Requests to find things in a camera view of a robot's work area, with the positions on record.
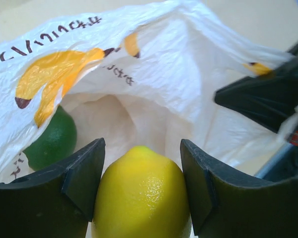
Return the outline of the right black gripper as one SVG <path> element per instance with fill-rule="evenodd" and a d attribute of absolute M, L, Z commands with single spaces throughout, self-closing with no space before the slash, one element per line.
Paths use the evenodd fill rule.
<path fill-rule="evenodd" d="M 273 72 L 245 77 L 215 93 L 214 102 L 236 111 L 276 133 L 295 116 L 298 106 L 298 43 L 294 58 Z M 285 144 L 255 174 L 261 183 L 279 182 L 298 175 L 298 122 L 286 135 Z"/>

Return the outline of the yellow lemon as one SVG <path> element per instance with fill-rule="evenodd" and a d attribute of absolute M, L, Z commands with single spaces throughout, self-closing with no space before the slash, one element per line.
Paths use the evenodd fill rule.
<path fill-rule="evenodd" d="M 191 219 L 178 165 L 135 146 L 104 172 L 91 224 L 94 238 L 188 238 Z"/>

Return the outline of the translucent plastic bag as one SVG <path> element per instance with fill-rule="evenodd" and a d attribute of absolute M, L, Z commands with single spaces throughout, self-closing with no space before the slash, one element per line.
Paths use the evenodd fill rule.
<path fill-rule="evenodd" d="M 290 59 L 198 0 L 51 19 L 0 44 L 0 182 L 28 173 L 22 151 L 58 105 L 75 120 L 77 149 L 105 139 L 106 166 L 135 145 L 180 164 L 181 139 L 236 168 L 270 157 L 291 127 L 271 132 L 213 96 L 237 75 L 254 79 Z"/>

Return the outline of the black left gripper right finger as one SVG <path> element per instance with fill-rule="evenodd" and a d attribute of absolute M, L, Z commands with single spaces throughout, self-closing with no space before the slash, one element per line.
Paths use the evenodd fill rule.
<path fill-rule="evenodd" d="M 201 238 L 298 238 L 298 176 L 271 182 L 180 144 L 194 234 Z"/>

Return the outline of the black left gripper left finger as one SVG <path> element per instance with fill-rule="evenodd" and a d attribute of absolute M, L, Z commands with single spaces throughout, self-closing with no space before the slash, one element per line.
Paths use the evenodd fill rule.
<path fill-rule="evenodd" d="M 105 159 L 96 139 L 45 169 L 0 183 L 0 238 L 83 238 Z"/>

